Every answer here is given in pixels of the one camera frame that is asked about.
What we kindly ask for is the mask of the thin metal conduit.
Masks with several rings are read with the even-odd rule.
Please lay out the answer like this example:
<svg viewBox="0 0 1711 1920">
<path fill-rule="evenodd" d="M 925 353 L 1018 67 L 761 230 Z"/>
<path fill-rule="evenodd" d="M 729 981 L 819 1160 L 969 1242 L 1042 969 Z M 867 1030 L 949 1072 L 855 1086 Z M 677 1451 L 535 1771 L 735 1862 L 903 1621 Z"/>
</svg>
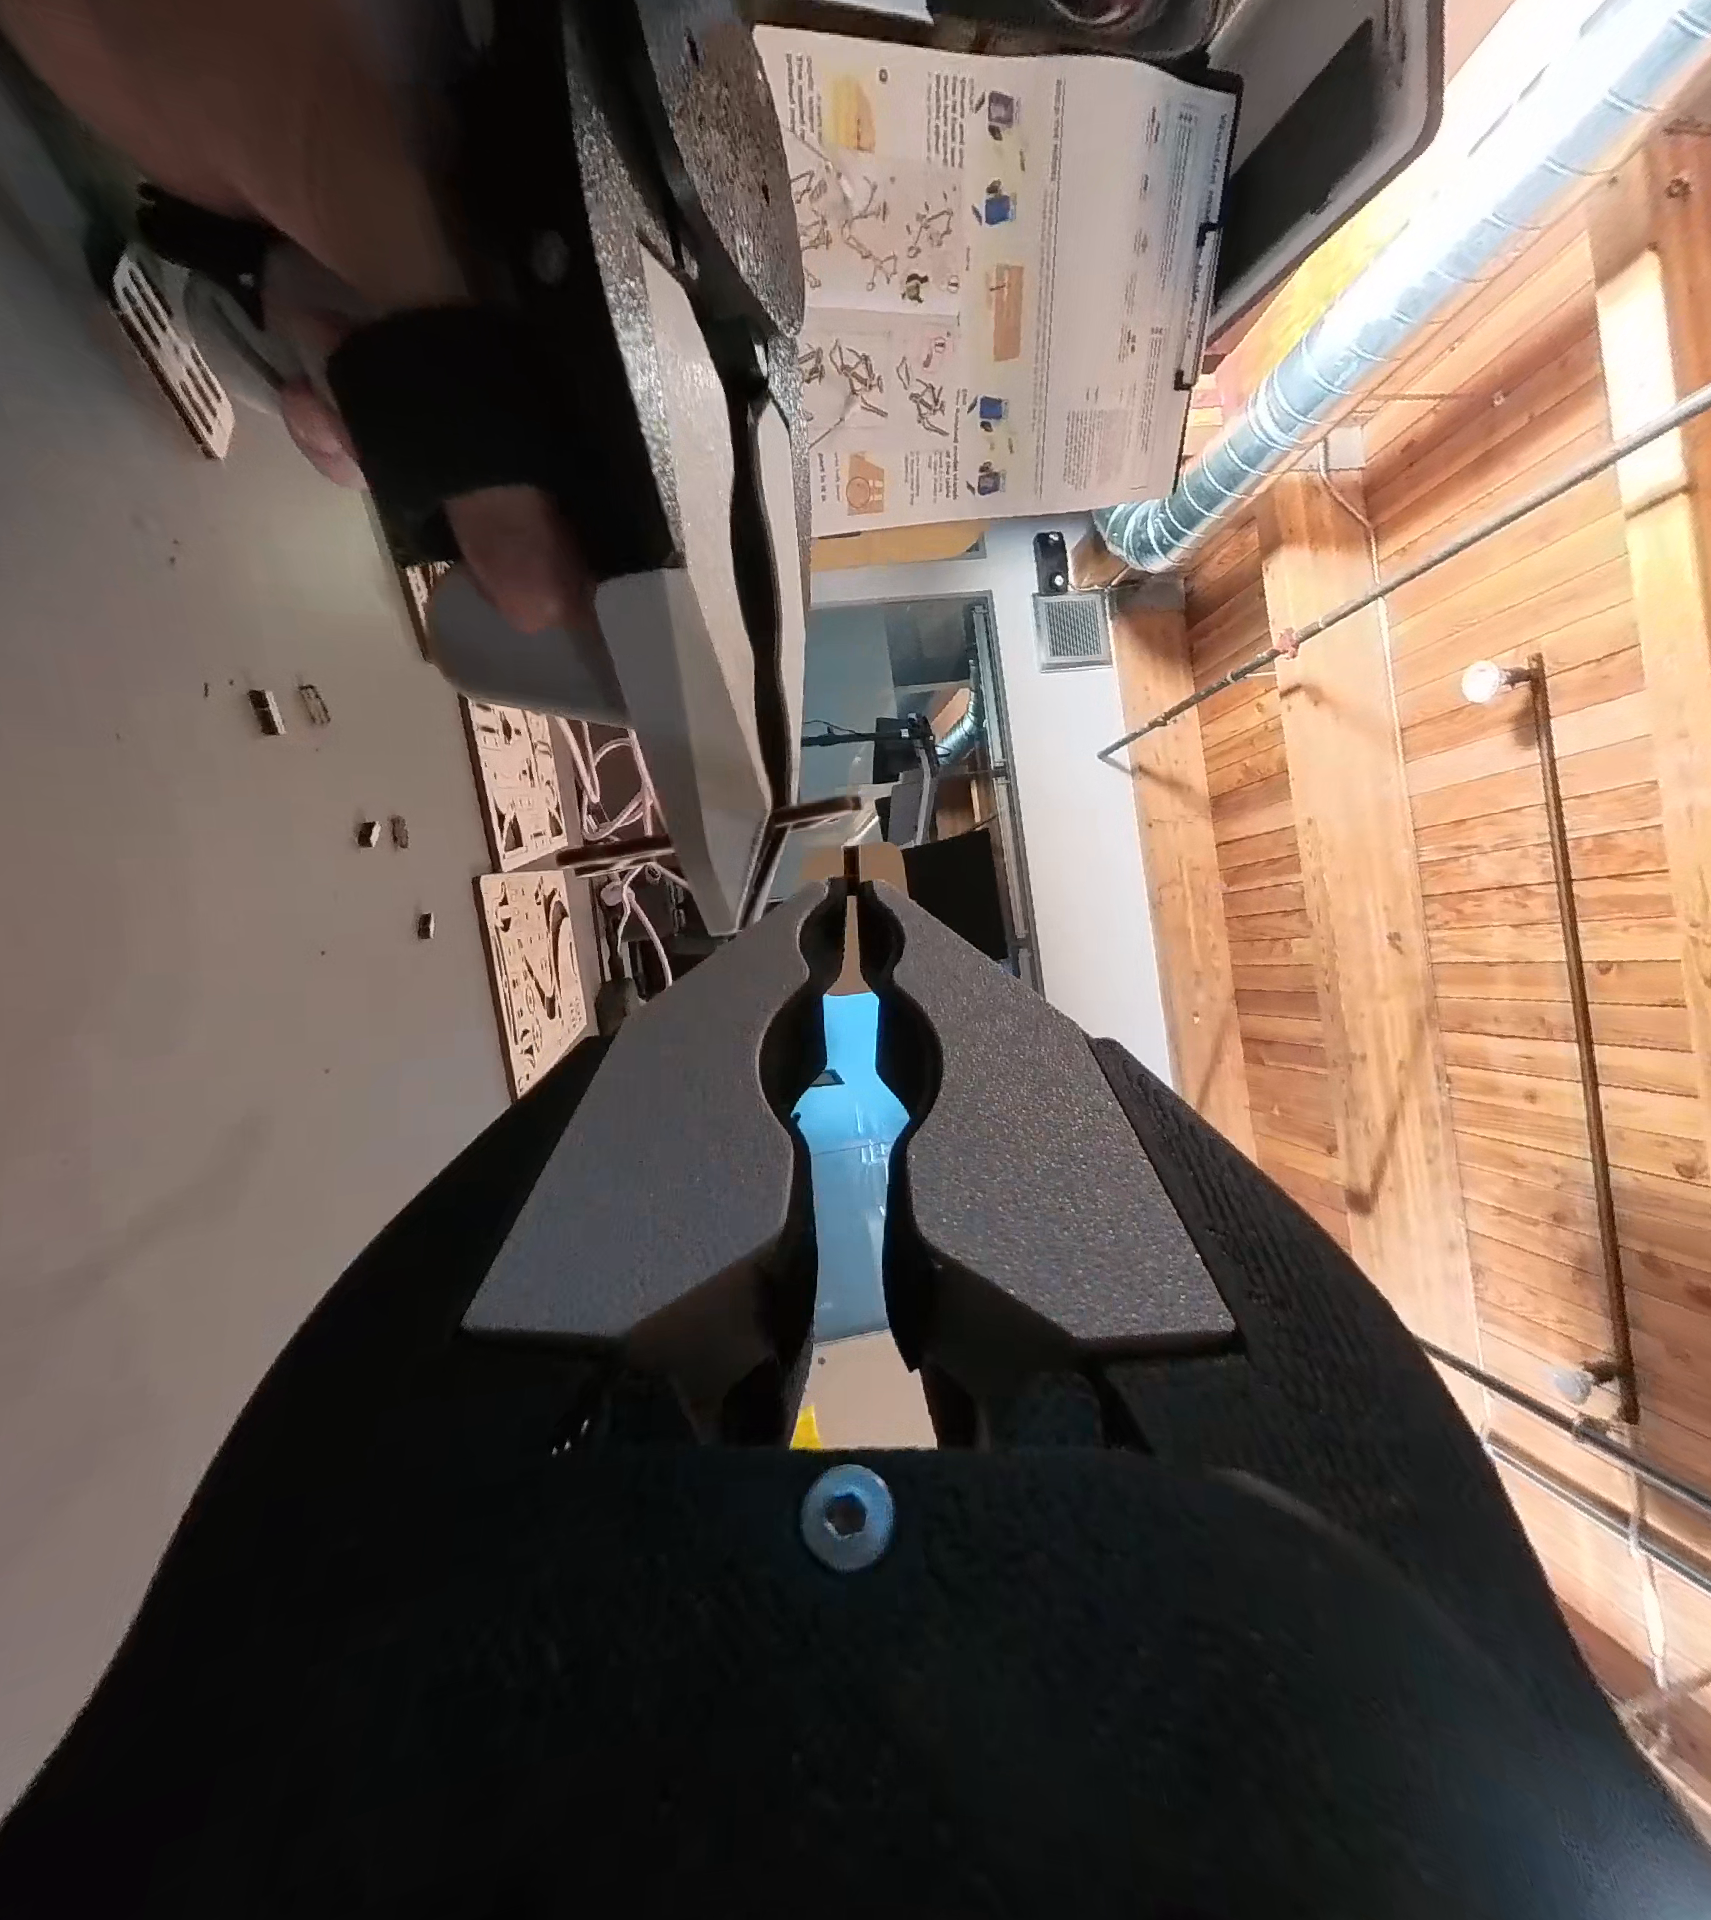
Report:
<svg viewBox="0 0 1711 1920">
<path fill-rule="evenodd" d="M 1382 605 L 1394 594 L 1410 588 L 1418 579 L 1438 571 L 1442 565 L 1452 564 L 1466 555 L 1466 551 L 1478 547 L 1480 544 L 1496 538 L 1508 528 L 1524 521 L 1526 517 L 1546 510 L 1556 503 L 1564 493 L 1574 491 L 1586 486 L 1588 480 L 1618 468 L 1628 458 L 1650 450 L 1654 443 L 1678 434 L 1684 423 L 1700 420 L 1704 413 L 1711 413 L 1711 379 L 1692 391 L 1676 397 L 1666 407 L 1662 407 L 1654 418 L 1634 425 L 1628 434 L 1610 442 L 1608 445 L 1588 453 L 1578 460 L 1574 465 L 1562 470 L 1558 475 L 1540 484 L 1536 489 L 1518 495 L 1514 502 L 1504 507 L 1484 515 L 1472 526 L 1458 532 L 1454 538 L 1430 547 L 1410 564 L 1400 565 L 1384 578 L 1376 578 L 1368 589 L 1356 592 L 1326 612 L 1310 617 L 1298 627 L 1286 627 L 1276 635 L 1270 646 L 1250 656 L 1244 664 L 1198 683 L 1194 690 L 1178 695 L 1166 707 L 1154 711 L 1154 715 L 1140 726 L 1124 731 L 1122 736 L 1110 740 L 1108 743 L 1096 750 L 1096 759 L 1104 766 L 1118 764 L 1134 743 L 1144 738 L 1168 727 L 1174 720 L 1186 715 L 1188 711 L 1200 707 L 1202 703 L 1222 695 L 1226 690 L 1248 682 L 1256 671 L 1278 664 L 1280 660 L 1292 660 L 1300 648 L 1308 642 L 1332 631 L 1336 626 L 1348 617 L 1368 612 Z"/>
</svg>

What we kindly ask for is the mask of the printed instruction sheet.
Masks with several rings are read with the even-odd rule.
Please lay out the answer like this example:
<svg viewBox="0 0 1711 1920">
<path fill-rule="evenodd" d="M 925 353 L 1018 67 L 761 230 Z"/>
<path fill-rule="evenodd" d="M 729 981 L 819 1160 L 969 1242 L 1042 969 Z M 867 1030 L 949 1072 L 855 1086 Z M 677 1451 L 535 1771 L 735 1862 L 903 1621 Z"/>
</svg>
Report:
<svg viewBox="0 0 1711 1920">
<path fill-rule="evenodd" d="M 817 538 L 1156 499 L 1198 87 L 763 24 L 803 269 Z"/>
</svg>

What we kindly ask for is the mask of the silver ventilation duct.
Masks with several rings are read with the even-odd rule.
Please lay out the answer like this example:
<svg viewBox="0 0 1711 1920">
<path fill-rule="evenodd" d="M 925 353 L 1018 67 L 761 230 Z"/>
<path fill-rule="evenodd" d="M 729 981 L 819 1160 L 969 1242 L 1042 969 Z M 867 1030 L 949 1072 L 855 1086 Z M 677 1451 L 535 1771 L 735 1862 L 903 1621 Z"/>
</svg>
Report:
<svg viewBox="0 0 1711 1920">
<path fill-rule="evenodd" d="M 1284 470 L 1534 241 L 1711 66 L 1711 2 L 1508 4 L 1442 89 L 1434 142 L 1388 191 L 1376 238 L 1260 371 L 1162 498 L 1104 507 L 1132 571 L 1186 564 Z"/>
</svg>

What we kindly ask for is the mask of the glass partition window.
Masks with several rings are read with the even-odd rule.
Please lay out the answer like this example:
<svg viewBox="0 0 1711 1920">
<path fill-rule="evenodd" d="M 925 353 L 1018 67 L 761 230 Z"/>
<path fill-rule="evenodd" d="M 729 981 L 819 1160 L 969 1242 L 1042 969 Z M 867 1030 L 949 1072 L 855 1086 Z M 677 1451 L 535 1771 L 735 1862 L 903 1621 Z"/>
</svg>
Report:
<svg viewBox="0 0 1711 1920">
<path fill-rule="evenodd" d="M 925 715 L 937 734 L 933 779 L 869 783 L 877 715 Z M 1014 977 L 1042 985 L 1026 836 L 993 603 L 985 592 L 897 596 L 811 613 L 801 726 L 801 797 L 861 800 L 839 821 L 803 827 L 779 887 L 833 846 L 901 850 L 989 825 L 1001 853 L 1016 933 Z"/>
</svg>

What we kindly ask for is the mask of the wooden sheet with frame cutout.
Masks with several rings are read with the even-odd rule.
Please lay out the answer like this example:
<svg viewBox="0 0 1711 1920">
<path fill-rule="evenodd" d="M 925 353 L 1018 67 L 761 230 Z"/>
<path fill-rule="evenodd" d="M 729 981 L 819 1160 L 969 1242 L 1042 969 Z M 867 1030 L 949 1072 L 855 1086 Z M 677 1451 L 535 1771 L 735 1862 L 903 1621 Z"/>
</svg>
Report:
<svg viewBox="0 0 1711 1920">
<path fill-rule="evenodd" d="M 513 1097 L 527 1096 L 589 1030 L 565 878 L 475 875 L 483 954 Z"/>
</svg>

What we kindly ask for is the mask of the wooden sheet with crescent cutouts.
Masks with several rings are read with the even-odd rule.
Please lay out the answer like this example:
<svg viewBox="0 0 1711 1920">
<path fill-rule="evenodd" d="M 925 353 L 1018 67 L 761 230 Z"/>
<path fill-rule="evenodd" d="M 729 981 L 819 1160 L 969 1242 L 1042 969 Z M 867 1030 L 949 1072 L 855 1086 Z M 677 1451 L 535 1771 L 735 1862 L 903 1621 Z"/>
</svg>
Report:
<svg viewBox="0 0 1711 1920">
<path fill-rule="evenodd" d="M 461 698 L 483 833 L 493 871 L 551 861 L 575 840 L 573 759 L 555 747 L 551 718 Z"/>
</svg>

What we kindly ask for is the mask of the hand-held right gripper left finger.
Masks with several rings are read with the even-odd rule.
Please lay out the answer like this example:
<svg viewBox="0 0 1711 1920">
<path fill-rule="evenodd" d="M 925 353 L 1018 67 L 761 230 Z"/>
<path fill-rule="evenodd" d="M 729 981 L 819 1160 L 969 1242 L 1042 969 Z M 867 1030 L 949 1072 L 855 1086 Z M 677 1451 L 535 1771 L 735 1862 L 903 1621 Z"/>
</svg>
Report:
<svg viewBox="0 0 1711 1920">
<path fill-rule="evenodd" d="M 621 1026 L 463 1332 L 667 1379 L 693 1424 L 793 1424 L 819 1282 L 795 1108 L 845 916 L 841 879 L 807 883 Z"/>
</svg>

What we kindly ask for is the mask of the bright blue screen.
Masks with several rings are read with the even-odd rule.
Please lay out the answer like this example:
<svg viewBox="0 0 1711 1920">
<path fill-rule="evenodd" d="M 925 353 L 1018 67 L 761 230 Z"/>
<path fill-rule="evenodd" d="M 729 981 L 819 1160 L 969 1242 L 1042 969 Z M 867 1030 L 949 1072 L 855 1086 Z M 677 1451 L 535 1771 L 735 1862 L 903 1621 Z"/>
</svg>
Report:
<svg viewBox="0 0 1711 1920">
<path fill-rule="evenodd" d="M 873 992 L 823 995 L 825 1060 L 793 1119 L 811 1155 L 817 1236 L 817 1344 L 883 1332 L 883 1236 L 889 1165 L 909 1111 L 877 1068 Z"/>
</svg>

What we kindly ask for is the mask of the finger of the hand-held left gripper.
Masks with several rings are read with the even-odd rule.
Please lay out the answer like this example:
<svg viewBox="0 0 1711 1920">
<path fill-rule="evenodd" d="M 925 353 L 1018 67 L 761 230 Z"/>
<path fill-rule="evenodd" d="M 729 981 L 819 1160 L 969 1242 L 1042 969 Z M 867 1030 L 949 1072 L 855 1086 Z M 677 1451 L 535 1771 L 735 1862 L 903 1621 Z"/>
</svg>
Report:
<svg viewBox="0 0 1711 1920">
<path fill-rule="evenodd" d="M 809 613 L 807 488 L 797 486 L 789 422 L 771 386 L 733 422 L 733 569 L 753 661 L 753 715 L 771 803 L 753 841 L 741 924 L 769 904 L 797 803 L 803 726 L 803 651 Z"/>
<path fill-rule="evenodd" d="M 723 379 L 671 273 L 643 276 L 667 422 L 675 555 L 597 588 L 627 726 L 707 927 L 737 927 L 771 816 L 733 546 Z"/>
</svg>

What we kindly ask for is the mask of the white wall vent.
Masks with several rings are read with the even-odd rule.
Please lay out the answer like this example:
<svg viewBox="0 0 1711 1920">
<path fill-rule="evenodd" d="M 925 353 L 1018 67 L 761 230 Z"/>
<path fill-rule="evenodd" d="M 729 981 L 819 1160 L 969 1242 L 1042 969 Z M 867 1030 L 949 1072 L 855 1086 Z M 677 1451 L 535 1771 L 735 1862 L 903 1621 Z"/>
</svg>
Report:
<svg viewBox="0 0 1711 1920">
<path fill-rule="evenodd" d="M 1102 592 L 1034 592 L 1030 617 L 1038 671 L 1110 665 L 1110 622 Z"/>
</svg>

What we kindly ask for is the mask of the white framed black panel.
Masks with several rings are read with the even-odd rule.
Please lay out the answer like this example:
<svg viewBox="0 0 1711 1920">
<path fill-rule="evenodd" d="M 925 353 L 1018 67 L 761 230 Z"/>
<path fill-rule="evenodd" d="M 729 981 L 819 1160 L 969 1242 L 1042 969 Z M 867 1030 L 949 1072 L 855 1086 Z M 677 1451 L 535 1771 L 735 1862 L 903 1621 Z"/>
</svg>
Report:
<svg viewBox="0 0 1711 1920">
<path fill-rule="evenodd" d="M 1442 2 L 1232 4 L 1210 67 L 1240 84 L 1208 338 L 1266 299 L 1432 139 Z"/>
</svg>

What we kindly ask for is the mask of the person's left hand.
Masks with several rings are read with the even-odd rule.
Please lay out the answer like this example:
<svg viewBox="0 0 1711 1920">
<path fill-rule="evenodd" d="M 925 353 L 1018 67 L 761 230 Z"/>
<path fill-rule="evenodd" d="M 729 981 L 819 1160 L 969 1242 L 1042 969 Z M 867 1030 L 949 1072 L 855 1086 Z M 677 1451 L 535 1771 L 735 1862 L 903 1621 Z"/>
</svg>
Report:
<svg viewBox="0 0 1711 1920">
<path fill-rule="evenodd" d="M 291 442 L 363 474 L 325 361 L 367 323 L 483 299 L 435 58 L 451 4 L 1 2 L 0 31 L 155 188 L 267 228 L 259 329 Z"/>
</svg>

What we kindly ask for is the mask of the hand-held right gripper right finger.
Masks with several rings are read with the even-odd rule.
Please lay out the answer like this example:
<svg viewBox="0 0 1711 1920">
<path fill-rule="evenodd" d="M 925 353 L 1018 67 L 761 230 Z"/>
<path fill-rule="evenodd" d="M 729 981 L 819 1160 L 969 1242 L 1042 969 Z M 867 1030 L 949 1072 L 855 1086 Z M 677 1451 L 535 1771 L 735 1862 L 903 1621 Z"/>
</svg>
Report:
<svg viewBox="0 0 1711 1920">
<path fill-rule="evenodd" d="M 1230 1354 L 1234 1320 L 1082 1028 L 889 881 L 859 886 L 889 1158 L 883 1300 L 935 1424 L 1030 1381 Z"/>
</svg>

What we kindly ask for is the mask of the wooden bicycle frame part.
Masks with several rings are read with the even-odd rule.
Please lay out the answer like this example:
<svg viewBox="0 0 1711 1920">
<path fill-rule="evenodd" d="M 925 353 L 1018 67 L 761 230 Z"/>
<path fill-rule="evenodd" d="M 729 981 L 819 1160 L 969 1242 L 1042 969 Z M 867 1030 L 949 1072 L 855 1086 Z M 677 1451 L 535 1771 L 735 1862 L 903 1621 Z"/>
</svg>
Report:
<svg viewBox="0 0 1711 1920">
<path fill-rule="evenodd" d="M 821 800 L 801 800 L 771 810 L 757 836 L 751 841 L 751 874 L 759 874 L 777 859 L 785 840 L 803 827 L 817 827 L 827 821 L 839 821 L 861 810 L 857 795 L 829 795 Z M 677 866 L 679 852 L 671 836 L 631 833 L 607 836 L 579 846 L 563 846 L 547 853 L 541 869 L 559 874 L 597 874 L 629 866 Z"/>
</svg>

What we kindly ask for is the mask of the black clipboard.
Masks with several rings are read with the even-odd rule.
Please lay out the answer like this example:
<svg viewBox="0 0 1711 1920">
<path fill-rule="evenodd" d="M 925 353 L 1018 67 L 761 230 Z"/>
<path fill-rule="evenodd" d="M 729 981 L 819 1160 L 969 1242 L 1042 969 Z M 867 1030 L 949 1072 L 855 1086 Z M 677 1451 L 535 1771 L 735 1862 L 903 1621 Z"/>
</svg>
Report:
<svg viewBox="0 0 1711 1920">
<path fill-rule="evenodd" d="M 1210 82 L 1198 87 L 1198 145 L 1186 182 L 1192 188 L 1192 217 L 1188 238 L 1178 251 L 1178 264 L 1186 269 L 1186 278 L 1174 382 L 1182 394 L 1194 388 L 1202 367 L 1202 344 L 1214 299 L 1222 203 L 1238 112 L 1240 84 L 1236 80 L 1226 76 L 1218 84 Z"/>
</svg>

